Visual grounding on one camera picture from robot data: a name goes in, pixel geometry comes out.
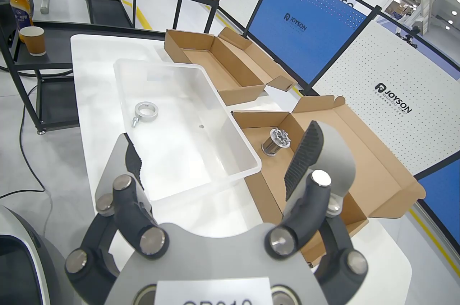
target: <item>plastic bottle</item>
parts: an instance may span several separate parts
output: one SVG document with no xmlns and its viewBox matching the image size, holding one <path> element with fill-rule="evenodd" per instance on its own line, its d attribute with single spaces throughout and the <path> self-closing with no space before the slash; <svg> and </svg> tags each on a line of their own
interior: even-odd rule
<svg viewBox="0 0 460 305">
<path fill-rule="evenodd" d="M 33 26 L 32 11 L 30 9 L 29 0 L 10 0 L 10 5 L 13 8 L 16 24 L 18 25 L 18 31 L 24 27 Z M 19 34 L 19 38 L 22 42 L 24 42 L 21 34 Z"/>
</svg>

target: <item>white table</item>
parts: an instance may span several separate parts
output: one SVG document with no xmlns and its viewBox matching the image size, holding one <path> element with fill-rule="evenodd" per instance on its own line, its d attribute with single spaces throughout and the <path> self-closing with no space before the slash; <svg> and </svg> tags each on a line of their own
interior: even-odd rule
<svg viewBox="0 0 460 305">
<path fill-rule="evenodd" d="M 117 137 L 125 132 L 113 63 L 118 58 L 170 61 L 163 42 L 110 36 L 77 35 L 71 39 L 75 92 L 89 185 L 94 194 Z M 238 110 L 291 111 L 298 98 L 266 88 L 270 95 L 231 106 Z M 225 237 L 262 222 L 241 180 L 235 187 L 174 209 L 156 209 L 159 223 L 171 222 L 195 234 Z M 369 274 L 350 304 L 403 305 L 412 269 L 409 261 L 378 220 L 370 219 L 352 241 L 368 260 Z M 133 249 L 118 234 L 110 251 L 121 269 Z"/>
</svg>

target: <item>open cardboard box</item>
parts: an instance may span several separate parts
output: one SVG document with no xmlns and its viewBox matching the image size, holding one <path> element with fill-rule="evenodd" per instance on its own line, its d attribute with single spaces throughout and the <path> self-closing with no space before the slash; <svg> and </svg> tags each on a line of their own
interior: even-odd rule
<svg viewBox="0 0 460 305">
<path fill-rule="evenodd" d="M 257 45 L 228 27 L 218 36 L 168 29 L 165 50 L 174 62 L 204 67 L 227 106 L 255 101 L 265 85 L 288 91 L 297 83 Z"/>
<path fill-rule="evenodd" d="M 234 111 L 233 116 L 262 160 L 262 170 L 246 177 L 246 183 L 264 222 L 278 224 L 281 221 L 286 206 L 284 175 L 312 120 L 334 127 L 355 159 L 355 181 L 340 215 L 350 236 L 365 226 L 367 217 L 399 218 L 425 196 L 424 188 L 345 104 L 343 97 L 304 96 L 292 114 Z M 268 157 L 262 152 L 261 144 L 274 127 L 288 133 L 291 148 L 280 149 L 274 157 Z M 325 254 L 319 233 L 301 251 L 307 261 L 317 264 Z"/>
</svg>

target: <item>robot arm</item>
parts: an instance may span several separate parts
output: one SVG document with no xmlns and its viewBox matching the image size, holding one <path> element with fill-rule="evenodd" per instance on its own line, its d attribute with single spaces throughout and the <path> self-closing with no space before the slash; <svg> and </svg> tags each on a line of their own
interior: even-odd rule
<svg viewBox="0 0 460 305">
<path fill-rule="evenodd" d="M 340 198 L 353 183 L 354 162 L 343 166 L 350 151 L 329 127 L 312 122 L 299 143 L 285 176 L 289 207 L 281 223 L 259 224 L 228 238 L 157 224 L 142 189 L 141 160 L 128 135 L 120 135 L 96 191 L 98 214 L 66 259 L 72 286 L 89 305 L 153 304 L 162 280 L 268 276 L 275 305 L 346 304 L 368 266 L 338 216 Z M 135 249 L 121 272 L 108 252 L 117 230 Z M 326 255 L 313 275 L 299 251 L 316 231 Z"/>
</svg>

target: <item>transparent plastic bin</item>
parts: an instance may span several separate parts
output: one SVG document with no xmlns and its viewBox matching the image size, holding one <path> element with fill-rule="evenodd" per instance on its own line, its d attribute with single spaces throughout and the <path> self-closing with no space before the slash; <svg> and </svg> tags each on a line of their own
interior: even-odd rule
<svg viewBox="0 0 460 305">
<path fill-rule="evenodd" d="M 260 171 L 260 158 L 204 68 L 121 59 L 114 69 L 150 201 L 194 200 Z M 156 104 L 158 116 L 133 128 L 134 107 L 142 101 Z"/>
</svg>

